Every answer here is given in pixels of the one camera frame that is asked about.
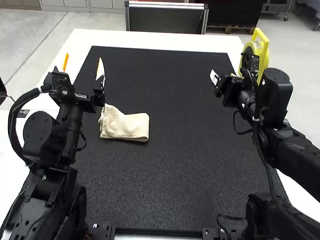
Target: drawer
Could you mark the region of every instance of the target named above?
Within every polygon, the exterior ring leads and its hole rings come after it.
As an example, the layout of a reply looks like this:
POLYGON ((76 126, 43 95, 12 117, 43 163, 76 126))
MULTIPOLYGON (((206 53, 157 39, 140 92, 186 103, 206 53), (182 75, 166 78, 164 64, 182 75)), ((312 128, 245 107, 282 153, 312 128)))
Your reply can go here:
POLYGON ((66 7, 79 7, 79 8, 87 7, 86 0, 64 0, 64 5, 66 7))
POLYGON ((58 6, 64 7, 64 0, 41 0, 42 5, 44 6, 58 6))
POLYGON ((23 6, 23 4, 20 0, 5 0, 5 3, 8 6, 23 6))
POLYGON ((23 5, 26 7, 39 7, 39 0, 23 0, 23 5))
POLYGON ((112 9, 112 0, 90 0, 90 6, 92 8, 105 8, 112 9))

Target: white table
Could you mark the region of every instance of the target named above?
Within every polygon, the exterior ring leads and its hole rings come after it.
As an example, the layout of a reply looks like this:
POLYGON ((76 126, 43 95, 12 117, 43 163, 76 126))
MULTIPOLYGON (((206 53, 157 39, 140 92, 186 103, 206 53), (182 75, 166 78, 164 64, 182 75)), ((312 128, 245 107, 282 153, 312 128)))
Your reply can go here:
MULTIPOLYGON (((93 45, 135 49, 227 53, 236 72, 238 71, 241 52, 244 47, 238 36, 229 35, 193 35, 75 29, 63 45, 58 55, 52 61, 47 71, 44 72, 38 86, 43 84, 47 73, 49 71, 51 72, 54 66, 58 66, 60 70, 62 69, 66 53, 69 53, 70 55, 66 72, 69 74, 71 81, 74 82, 91 46, 93 45)), ((104 67, 106 69, 106 80, 108 80, 108 66, 104 67)), ((58 106, 48 96, 48 94, 41 94, 38 98, 27 103, 23 109, 31 110, 27 118, 37 110, 46 111, 53 117, 56 117, 59 110, 58 106)), ((7 116, 8 111, 1 111, 0 192, 5 194, 7 197, 0 198, 0 222, 3 222, 29 172, 28 168, 24 166, 24 162, 19 159, 11 149, 7 136, 7 116)), ((20 118, 17 121, 17 132, 21 141, 23 125, 27 118, 20 118)), ((303 119, 300 118, 299 120, 299 125, 303 125, 303 119)), ((290 177, 285 176, 279 171, 278 173, 293 206, 320 222, 320 203, 290 177)))

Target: wooden pallet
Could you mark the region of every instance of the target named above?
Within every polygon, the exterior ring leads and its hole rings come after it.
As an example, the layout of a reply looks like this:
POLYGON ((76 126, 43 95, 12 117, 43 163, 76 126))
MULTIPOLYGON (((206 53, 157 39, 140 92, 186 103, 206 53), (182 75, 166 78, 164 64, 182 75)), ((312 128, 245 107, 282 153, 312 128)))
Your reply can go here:
POLYGON ((247 31, 248 34, 252 35, 254 34, 254 31, 256 29, 255 26, 238 26, 238 25, 209 25, 207 26, 208 28, 220 28, 220 29, 225 29, 225 34, 230 34, 231 29, 244 29, 247 31))

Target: towel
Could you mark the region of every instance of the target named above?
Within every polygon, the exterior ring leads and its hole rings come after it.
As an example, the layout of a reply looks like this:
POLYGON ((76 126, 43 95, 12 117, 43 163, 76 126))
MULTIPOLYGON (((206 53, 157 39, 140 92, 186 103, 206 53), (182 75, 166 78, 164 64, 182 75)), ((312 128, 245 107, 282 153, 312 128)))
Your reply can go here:
POLYGON ((102 139, 140 142, 146 142, 149 139, 149 115, 146 113, 125 115, 115 106, 105 104, 98 122, 102 139))

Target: yellow object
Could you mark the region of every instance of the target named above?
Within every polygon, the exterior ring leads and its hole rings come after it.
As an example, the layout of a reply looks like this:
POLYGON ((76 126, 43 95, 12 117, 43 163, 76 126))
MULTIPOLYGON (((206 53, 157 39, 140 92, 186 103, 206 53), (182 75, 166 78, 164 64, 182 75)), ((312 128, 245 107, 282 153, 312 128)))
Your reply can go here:
MULTIPOLYGON (((269 39, 267 36, 261 31, 260 28, 255 28, 251 41, 247 42, 247 44, 243 48, 243 52, 249 50, 247 48, 251 48, 254 55, 259 56, 259 64, 258 64, 258 77, 257 83, 260 83, 262 74, 264 70, 269 65, 269 39)), ((241 56, 240 66, 239 66, 239 74, 242 76, 240 72, 240 68, 243 66, 243 56, 241 56)))
POLYGON ((69 59, 69 54, 66 53, 65 58, 64 58, 63 68, 62 68, 62 69, 63 69, 63 72, 66 72, 68 59, 69 59))

